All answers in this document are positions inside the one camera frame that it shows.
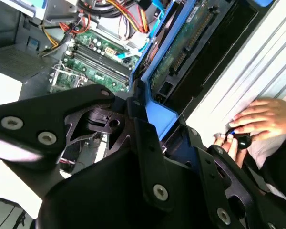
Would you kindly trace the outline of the person left hand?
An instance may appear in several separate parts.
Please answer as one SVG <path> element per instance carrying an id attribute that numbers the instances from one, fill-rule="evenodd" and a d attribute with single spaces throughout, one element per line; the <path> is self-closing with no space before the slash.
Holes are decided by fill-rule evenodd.
<path id="1" fill-rule="evenodd" d="M 242 168 L 247 149 L 238 149 L 238 140 L 232 134 L 215 134 L 213 136 L 213 144 L 224 149 L 234 162 Z"/>

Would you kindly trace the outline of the person right hand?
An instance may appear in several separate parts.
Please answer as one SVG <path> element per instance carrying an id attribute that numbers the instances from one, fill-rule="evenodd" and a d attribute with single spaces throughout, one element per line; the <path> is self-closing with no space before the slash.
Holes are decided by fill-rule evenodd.
<path id="1" fill-rule="evenodd" d="M 236 134 L 250 133 L 259 141 L 286 134 L 286 101 L 259 99 L 238 113 L 229 126 Z"/>

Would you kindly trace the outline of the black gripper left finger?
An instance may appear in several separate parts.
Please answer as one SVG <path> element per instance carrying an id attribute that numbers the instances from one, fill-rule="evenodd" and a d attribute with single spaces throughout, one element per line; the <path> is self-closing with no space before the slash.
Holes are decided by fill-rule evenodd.
<path id="1" fill-rule="evenodd" d="M 171 182 L 154 125 L 145 109 L 143 81 L 126 99 L 100 84 L 0 105 L 0 159 L 28 171 L 49 171 L 65 149 L 102 132 L 108 155 L 58 183 L 44 207 L 94 207 L 126 198 L 158 211 L 173 209 Z"/>

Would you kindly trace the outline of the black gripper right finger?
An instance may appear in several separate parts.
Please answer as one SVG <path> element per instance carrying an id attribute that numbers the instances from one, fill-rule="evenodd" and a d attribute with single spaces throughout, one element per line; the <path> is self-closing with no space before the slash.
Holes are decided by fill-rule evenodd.
<path id="1" fill-rule="evenodd" d="M 186 164 L 197 171 L 210 219 L 218 229 L 282 229 L 284 214 L 254 186 L 219 145 L 205 148 L 198 132 L 179 118 L 179 129 L 191 153 Z"/>

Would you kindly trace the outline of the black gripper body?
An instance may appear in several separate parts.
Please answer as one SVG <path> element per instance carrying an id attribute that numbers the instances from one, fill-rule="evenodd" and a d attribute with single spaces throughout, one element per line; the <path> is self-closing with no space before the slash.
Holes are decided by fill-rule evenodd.
<path id="1" fill-rule="evenodd" d="M 210 229 L 197 174 L 166 160 L 174 199 L 171 212 L 146 203 L 138 159 L 113 154 L 58 183 L 45 197 L 36 221 L 39 229 Z"/>

